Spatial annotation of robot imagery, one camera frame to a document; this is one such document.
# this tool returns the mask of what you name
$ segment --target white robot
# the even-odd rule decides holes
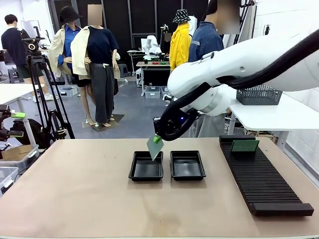
[[[150,53],[155,53],[155,54],[161,53],[158,41],[155,36],[151,36],[151,35],[148,36],[147,42],[146,44],[142,46],[142,48],[145,51],[146,56],[144,56],[144,59],[146,60],[152,59],[152,57],[150,56]]]
[[[281,91],[319,87],[318,39],[318,28],[266,35],[180,65],[168,79],[168,89],[176,99],[160,118],[158,135],[175,140],[199,113],[217,116],[224,112],[230,104],[229,87],[239,90],[265,84]]]

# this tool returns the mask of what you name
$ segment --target desk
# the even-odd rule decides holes
[[[19,110],[22,113],[25,113],[25,109],[23,107],[22,100],[26,100],[22,96],[33,92],[32,84],[1,84],[0,85],[0,105],[9,105],[13,102],[18,102]],[[36,144],[35,139],[31,130],[31,126],[27,116],[23,119],[23,123],[25,125],[25,130],[28,134],[28,138],[31,144]]]
[[[228,134],[233,134],[236,118],[246,129],[280,131],[278,147],[285,148],[290,130],[319,129],[319,113],[282,94],[277,106],[244,106],[236,101],[229,106],[233,112]]]
[[[145,89],[144,89],[144,78],[143,78],[143,68],[147,69],[148,67],[168,67],[170,69],[169,61],[149,61],[148,64],[145,64],[144,61],[140,61],[136,64],[137,67],[141,68],[142,73],[142,93],[141,96],[144,96]]]
[[[164,178],[128,179],[147,139],[56,141],[0,198],[0,235],[28,238],[319,236],[319,189],[269,139],[260,148],[305,203],[306,218],[256,218],[235,183],[217,138],[180,138],[163,148]],[[207,177],[170,178],[171,150],[199,150]]]
[[[128,51],[128,54],[129,54],[129,55],[130,55],[130,57],[131,57],[131,63],[132,63],[132,75],[134,75],[134,74],[135,74],[135,71],[134,71],[133,56],[134,56],[134,55],[137,55],[137,54],[144,54],[144,55],[145,55],[145,53],[144,53],[144,52],[142,52],[142,51],[129,50],[129,51]]]

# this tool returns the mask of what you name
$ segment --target black plastic tray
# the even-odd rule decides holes
[[[159,152],[154,161],[148,151],[136,151],[129,178],[133,181],[160,181],[163,177],[163,152]]]
[[[170,171],[176,181],[202,180],[206,177],[198,151],[171,151]]]

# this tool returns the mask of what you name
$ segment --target person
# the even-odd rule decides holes
[[[61,76],[61,73],[72,75],[74,82],[80,89],[81,102],[86,113],[89,125],[94,125],[92,120],[87,95],[95,104],[91,79],[79,79],[79,76],[73,73],[71,43],[81,28],[75,24],[75,20],[80,16],[71,6],[65,6],[60,12],[60,22],[63,24],[61,29],[56,33],[52,44],[49,48],[48,58],[52,71]]]
[[[24,82],[31,84],[32,83],[31,75],[29,73],[29,69],[26,64],[26,48],[21,41],[22,40],[21,35],[23,34],[24,38],[30,38],[30,37],[25,30],[22,30],[22,32],[20,32],[17,29],[18,19],[16,18],[15,15],[9,14],[5,16],[4,20],[8,25],[8,29],[1,36],[3,50],[11,56],[14,64],[16,65],[16,69],[19,75],[20,77],[24,79]],[[42,71],[38,67],[36,67],[36,73],[37,73],[37,76],[39,77],[40,83],[44,84],[44,87],[42,89],[44,92],[45,100],[52,101],[53,95],[51,95],[48,92],[48,87],[46,85],[45,78],[43,76]],[[33,95],[33,102],[36,103],[34,92],[32,92],[32,95]]]
[[[186,9],[179,9],[173,22],[178,23],[174,32],[169,50],[170,70],[173,71],[177,66],[188,61],[189,46],[191,37],[189,35],[190,18]]]
[[[200,60],[205,54],[224,49],[223,41],[217,33],[217,23],[225,22],[232,17],[232,8],[223,4],[218,8],[218,0],[210,0],[205,20],[201,21],[198,29],[195,31],[189,47],[188,62]],[[220,114],[216,117],[201,115],[194,122],[189,131],[189,137],[218,137],[224,134],[225,116]]]

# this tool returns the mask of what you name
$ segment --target white jacket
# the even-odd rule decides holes
[[[71,75],[71,70],[68,68],[67,64],[64,62],[62,66],[58,64],[59,55],[63,55],[64,41],[65,41],[65,26],[64,24],[60,30],[54,36],[54,39],[49,47],[48,59],[50,62],[51,69],[56,73],[57,77],[61,77],[61,73]]]
[[[73,73],[79,75],[79,79],[90,79],[90,68],[88,64],[84,63],[84,58],[88,57],[87,45],[90,36],[89,26],[83,28],[74,38],[71,43],[72,52],[72,69]],[[120,78],[119,68],[114,70],[114,78]]]

